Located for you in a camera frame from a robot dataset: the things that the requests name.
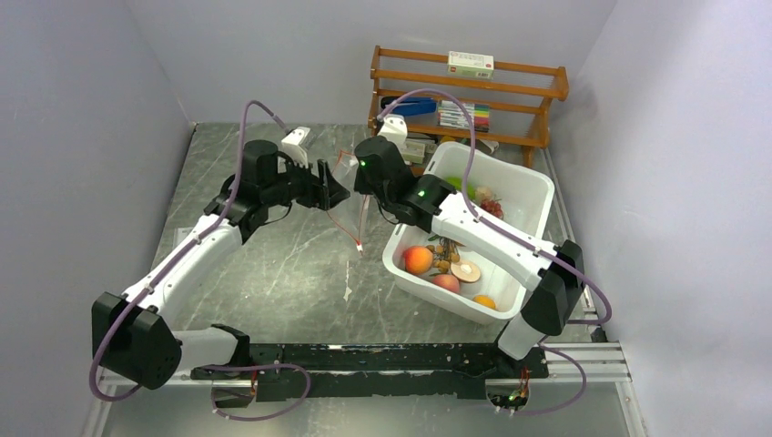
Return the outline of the clear zip top bag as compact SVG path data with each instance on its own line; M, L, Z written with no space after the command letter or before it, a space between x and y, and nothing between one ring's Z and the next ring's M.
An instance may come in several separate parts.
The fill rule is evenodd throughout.
M349 246L359 256L364 255L370 197L354 190L359 162L350 151L338 150L331 174L348 192L349 197L327 212L335 227L349 240Z

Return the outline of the red grape bunch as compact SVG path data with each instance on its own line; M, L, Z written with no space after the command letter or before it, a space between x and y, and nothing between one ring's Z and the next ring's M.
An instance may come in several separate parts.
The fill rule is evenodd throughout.
M499 201L495 199L486 199L480 203L480 207L496 218L503 219L503 208Z

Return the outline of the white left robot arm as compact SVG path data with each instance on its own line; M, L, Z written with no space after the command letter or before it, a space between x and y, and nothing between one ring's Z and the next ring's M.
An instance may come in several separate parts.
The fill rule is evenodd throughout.
M350 192L320 159L296 163L267 140L241 147L239 165L190 234L150 273L119 294L103 293L91 310L92 371L112 371L155 390L175 373L214 366L237 379L250 370L249 336L224 325L173 331L168 321L208 274L269 224L274 207L335 208Z

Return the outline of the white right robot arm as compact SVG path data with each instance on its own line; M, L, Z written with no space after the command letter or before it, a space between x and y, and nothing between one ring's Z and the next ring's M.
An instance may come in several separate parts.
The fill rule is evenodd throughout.
M397 287L467 320L506 321L491 354L499 375L514 376L537 342L563 332L586 281L581 248L570 241L558 247L476 208L464 190L447 180L466 171L498 189L506 182L542 182L535 229L541 232L554 194L549 178L476 155L458 142L440 145L420 177L385 137L361 141L354 154L359 162L356 189L373 195L399 221L381 256ZM479 267L481 277L469 289L453 293L430 282L427 273L405 269L404 252L423 246L432 235L461 243L462 257Z

